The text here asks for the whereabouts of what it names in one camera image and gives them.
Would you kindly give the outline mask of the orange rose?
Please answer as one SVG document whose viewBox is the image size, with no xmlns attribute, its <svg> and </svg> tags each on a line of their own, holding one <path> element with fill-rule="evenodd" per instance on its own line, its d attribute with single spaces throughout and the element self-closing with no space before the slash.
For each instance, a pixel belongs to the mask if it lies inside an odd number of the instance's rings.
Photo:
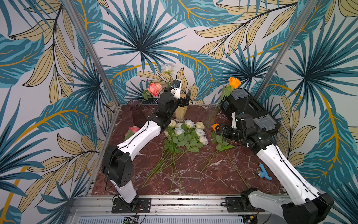
<svg viewBox="0 0 358 224">
<path fill-rule="evenodd" d="M 232 149 L 235 147 L 235 145 L 232 144 L 232 141 L 228 141 L 227 139 L 225 139 L 224 137 L 222 137 L 221 135 L 218 134 L 218 128 L 219 128 L 219 124 L 213 124 L 212 125 L 212 143 L 216 144 L 215 147 L 215 152 L 214 154 L 209 157 L 208 159 L 206 159 L 203 163 L 205 163 L 205 167 L 200 171 L 201 173 L 203 173 L 205 171 L 205 169 L 211 164 L 211 162 L 213 161 L 213 159 L 220 153 L 229 149 Z"/>
<path fill-rule="evenodd" d="M 218 103 L 221 103 L 226 97 L 228 97 L 234 90 L 236 90 L 241 85 L 239 79 L 235 77 L 230 77 L 228 79 L 228 84 L 223 86 L 221 89 L 221 97 Z"/>
<path fill-rule="evenodd" d="M 240 179 L 242 180 L 242 182 L 244 183 L 244 185 L 246 186 L 247 189 L 249 189 L 249 185 L 247 184 L 247 182 L 245 181 L 245 179 L 242 177 L 240 171 L 238 170 L 238 167 L 234 164 L 233 160 L 231 159 L 228 150 L 234 148 L 233 145 L 230 145 L 229 142 L 227 141 L 222 141 L 218 143 L 218 147 L 220 149 L 217 149 L 218 152 L 225 152 L 230 164 L 232 165 L 232 167 L 234 168 L 235 172 L 239 175 Z"/>
</svg>

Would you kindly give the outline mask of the pink rose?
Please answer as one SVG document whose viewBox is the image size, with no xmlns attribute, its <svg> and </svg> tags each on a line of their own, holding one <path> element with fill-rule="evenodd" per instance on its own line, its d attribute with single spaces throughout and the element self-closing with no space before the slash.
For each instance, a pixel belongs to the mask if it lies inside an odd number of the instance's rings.
<svg viewBox="0 0 358 224">
<path fill-rule="evenodd" d="M 127 133 L 125 134 L 125 141 L 132 137 L 140 128 L 137 126 L 129 127 Z"/>
<path fill-rule="evenodd" d="M 143 101 L 147 101 L 150 98 L 159 96 L 162 90 L 162 85 L 159 83 L 150 83 L 148 88 L 143 92 Z"/>
</svg>

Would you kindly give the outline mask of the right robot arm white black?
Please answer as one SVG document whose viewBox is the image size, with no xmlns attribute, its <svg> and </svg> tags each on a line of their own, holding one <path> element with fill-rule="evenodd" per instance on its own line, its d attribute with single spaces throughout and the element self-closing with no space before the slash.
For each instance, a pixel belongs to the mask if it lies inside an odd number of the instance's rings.
<svg viewBox="0 0 358 224">
<path fill-rule="evenodd" d="M 313 187 L 282 154 L 271 134 L 256 127 L 249 114 L 236 115 L 232 125 L 214 124 L 221 137 L 241 142 L 263 161 L 279 180 L 289 199 L 251 188 L 241 194 L 243 207 L 263 209 L 283 218 L 288 224 L 318 224 L 325 220 L 334 200 Z"/>
</svg>

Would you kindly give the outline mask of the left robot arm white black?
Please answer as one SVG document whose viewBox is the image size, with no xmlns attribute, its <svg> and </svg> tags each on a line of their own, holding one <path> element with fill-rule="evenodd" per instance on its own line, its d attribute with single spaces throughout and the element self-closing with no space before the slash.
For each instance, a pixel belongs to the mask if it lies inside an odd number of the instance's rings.
<svg viewBox="0 0 358 224">
<path fill-rule="evenodd" d="M 117 146 L 110 145 L 106 148 L 102 173 L 126 204 L 135 204 L 138 200 L 138 194 L 131 181 L 134 175 L 133 160 L 152 139 L 165 131 L 177 108 L 188 106 L 189 102 L 190 94 L 181 97 L 180 94 L 171 91 L 163 92 L 159 96 L 155 110 L 135 134 Z"/>
</svg>

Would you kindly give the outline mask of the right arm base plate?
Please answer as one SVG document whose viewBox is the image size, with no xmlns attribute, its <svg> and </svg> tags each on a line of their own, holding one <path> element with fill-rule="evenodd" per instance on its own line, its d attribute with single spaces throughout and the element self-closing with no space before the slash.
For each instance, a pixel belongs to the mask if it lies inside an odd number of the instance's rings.
<svg viewBox="0 0 358 224">
<path fill-rule="evenodd" d="M 226 198 L 224 198 L 224 202 L 221 203 L 221 206 L 226 207 L 226 209 L 229 213 L 265 212 L 265 210 L 263 210 L 263 209 L 253 207 L 248 200 L 246 200 L 245 198 L 241 198 L 241 197 L 226 197 Z"/>
</svg>

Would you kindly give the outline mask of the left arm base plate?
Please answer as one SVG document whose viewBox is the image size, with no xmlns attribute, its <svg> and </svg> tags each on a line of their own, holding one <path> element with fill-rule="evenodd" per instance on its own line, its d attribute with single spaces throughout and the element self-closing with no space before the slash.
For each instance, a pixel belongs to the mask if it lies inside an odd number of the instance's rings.
<svg viewBox="0 0 358 224">
<path fill-rule="evenodd" d="M 127 203 L 121 198 L 115 198 L 112 206 L 113 214 L 149 213 L 152 199 L 149 197 L 137 198 L 132 203 Z"/>
</svg>

